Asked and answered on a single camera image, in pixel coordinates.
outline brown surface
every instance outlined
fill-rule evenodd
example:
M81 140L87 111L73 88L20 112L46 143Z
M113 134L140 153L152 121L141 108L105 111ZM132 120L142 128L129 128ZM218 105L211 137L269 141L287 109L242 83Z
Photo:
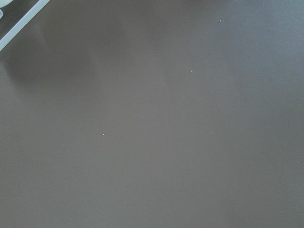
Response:
M302 228L303 10L52 0L0 53L0 227Z

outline white object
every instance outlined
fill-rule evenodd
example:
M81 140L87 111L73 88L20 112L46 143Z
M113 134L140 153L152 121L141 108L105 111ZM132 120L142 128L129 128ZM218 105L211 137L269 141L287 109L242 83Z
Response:
M50 0L39 0L0 40L0 51L29 23L30 20L40 11ZM2 2L12 2L12 0L0 0Z
M0 8L10 4L13 0L0 0Z

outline gray tabletop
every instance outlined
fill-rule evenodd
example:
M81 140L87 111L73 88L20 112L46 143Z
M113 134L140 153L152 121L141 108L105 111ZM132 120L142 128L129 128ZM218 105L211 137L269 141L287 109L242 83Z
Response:
M303 11L52 0L0 52L0 227L304 227Z

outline gray surface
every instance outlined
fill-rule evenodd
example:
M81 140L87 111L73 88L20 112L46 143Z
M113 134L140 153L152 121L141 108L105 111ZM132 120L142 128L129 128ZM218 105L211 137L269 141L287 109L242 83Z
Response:
M0 53L0 227L302 228L303 10L52 0Z

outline white frame edge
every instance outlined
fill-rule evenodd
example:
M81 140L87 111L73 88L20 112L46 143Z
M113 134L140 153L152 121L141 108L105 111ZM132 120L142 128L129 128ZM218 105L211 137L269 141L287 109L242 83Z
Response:
M0 51L33 19L50 0L39 0L0 40Z

